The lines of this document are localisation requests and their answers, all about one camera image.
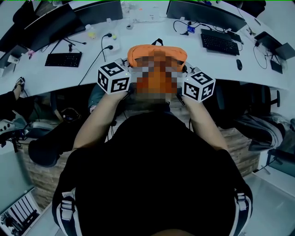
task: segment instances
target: desk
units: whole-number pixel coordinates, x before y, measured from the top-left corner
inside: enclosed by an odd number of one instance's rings
[[[236,15],[239,15],[237,9],[232,5],[225,2],[220,2],[219,7],[228,10]],[[160,15],[166,11],[165,7],[160,8]],[[269,27],[261,23],[259,26],[254,18],[240,10],[241,14],[245,17],[250,27],[255,27],[255,31],[260,33],[267,31],[273,35],[273,32]],[[120,42],[120,50],[117,52],[105,51],[107,61],[114,61],[118,58],[126,58],[128,50],[140,44],[151,44],[157,38],[161,38],[165,46],[181,47],[188,54],[187,61],[193,66],[198,66],[204,72],[207,72],[210,76],[216,79],[235,80],[247,83],[263,84],[278,89],[288,89],[290,79],[284,74],[279,74],[271,69],[270,59],[268,58],[268,67],[266,70],[262,69],[253,54],[254,39],[245,30],[247,26],[241,29],[240,34],[242,41],[244,42],[243,50],[240,52],[240,56],[232,56],[217,52],[208,52],[203,48],[201,42],[201,28],[196,28],[195,34],[189,36],[180,35],[186,30],[186,26],[181,23],[176,23],[173,29],[174,19],[162,18],[163,21],[158,23],[137,23],[134,24],[132,30],[127,30],[126,25],[129,24],[129,19],[122,19],[112,22],[113,30],[117,32],[118,41]],[[45,92],[54,91],[57,89],[64,89],[68,87],[77,86],[84,74],[100,52],[101,37],[110,31],[106,22],[93,25],[97,38],[91,40],[88,38],[86,32],[82,32],[71,36],[73,40],[87,42],[87,45],[75,43],[78,50],[83,52],[82,59],[78,68],[70,67],[45,67],[45,61],[49,52],[55,44],[52,44],[48,49],[41,53],[36,52],[31,60],[28,56],[23,56],[17,64],[15,72],[13,73],[14,65],[10,65],[6,68],[4,75],[0,78],[0,94],[10,91],[15,84],[15,81],[23,76],[26,79],[26,91],[29,96],[42,94]],[[262,66],[265,65],[264,55],[259,52],[266,53],[263,46],[260,49],[255,49],[257,60]],[[68,43],[62,41],[54,50],[55,53],[67,53]],[[240,59],[243,69],[239,71],[237,69],[236,60]],[[103,64],[103,56],[97,59],[93,64],[88,75],[83,80],[82,84],[95,83],[97,79],[97,68]]]

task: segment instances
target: computer mouse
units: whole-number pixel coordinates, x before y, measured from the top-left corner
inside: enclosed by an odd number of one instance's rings
[[[239,59],[236,60],[236,65],[237,65],[239,71],[241,71],[242,68],[243,68],[243,65],[242,65],[242,63],[241,63],[241,61]]]

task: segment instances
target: orange bag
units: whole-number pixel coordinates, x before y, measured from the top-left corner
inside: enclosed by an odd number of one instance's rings
[[[127,60],[131,67],[149,67],[153,62],[153,69],[137,78],[137,92],[139,93],[176,93],[177,78],[171,77],[166,67],[173,71],[182,72],[187,59],[186,52],[179,47],[163,46],[161,39],[152,45],[138,45],[128,51]]]

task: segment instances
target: pixelated blur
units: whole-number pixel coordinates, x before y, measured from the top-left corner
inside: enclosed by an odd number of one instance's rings
[[[146,98],[165,98],[166,94],[177,93],[182,63],[163,51],[153,51],[136,59],[133,72],[137,77],[137,93],[146,94]]]

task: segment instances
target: black keyboard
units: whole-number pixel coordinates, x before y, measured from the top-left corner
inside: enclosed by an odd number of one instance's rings
[[[45,66],[78,67],[82,53],[52,53],[47,56]]]
[[[227,40],[227,39],[219,37],[219,35],[218,37],[214,35],[209,35],[207,33],[207,30],[206,30],[206,33],[203,33],[203,29],[202,29],[201,38],[202,38],[203,47],[209,50],[219,51],[219,52],[227,53],[231,55],[240,55],[238,45],[235,42],[233,42],[231,39]]]

